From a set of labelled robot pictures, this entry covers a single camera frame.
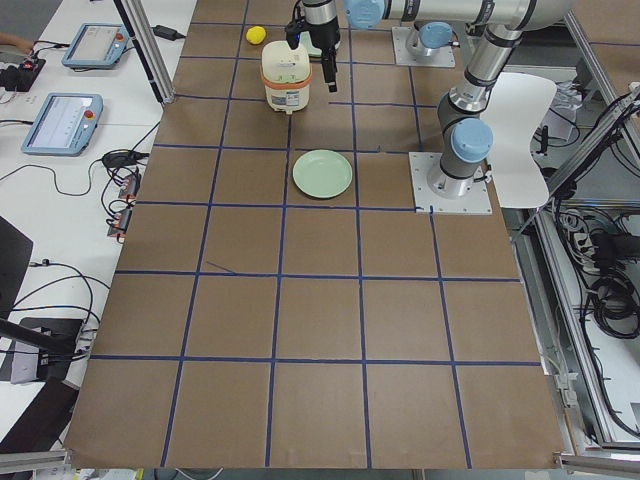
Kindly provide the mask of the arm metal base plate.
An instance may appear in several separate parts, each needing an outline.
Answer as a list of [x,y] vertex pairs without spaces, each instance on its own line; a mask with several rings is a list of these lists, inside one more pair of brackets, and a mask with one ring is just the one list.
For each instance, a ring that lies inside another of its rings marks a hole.
[[449,45],[437,49],[425,47],[414,27],[392,28],[395,64],[399,66],[454,68],[456,61]]
[[448,177],[441,169],[441,153],[410,152],[409,163],[417,213],[491,215],[487,184],[480,166],[467,179]]

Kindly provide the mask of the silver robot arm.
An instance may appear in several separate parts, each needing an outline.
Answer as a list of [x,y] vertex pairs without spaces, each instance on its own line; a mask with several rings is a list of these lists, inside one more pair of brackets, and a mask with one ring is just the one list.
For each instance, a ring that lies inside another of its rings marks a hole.
[[563,18],[572,1],[346,1],[349,25],[370,29],[383,20],[462,21],[485,31],[468,63],[464,78],[441,99],[438,119],[444,140],[439,163],[427,178],[430,189],[456,199],[474,183],[480,162],[493,142],[490,127],[479,119],[491,91],[522,33],[548,27]]
[[[452,27],[445,22],[416,22],[409,29],[406,50],[414,56],[428,58],[449,46],[453,38]],[[311,35],[312,44],[320,50],[324,81],[331,93],[337,91],[336,55],[340,31],[336,22],[323,25]]]

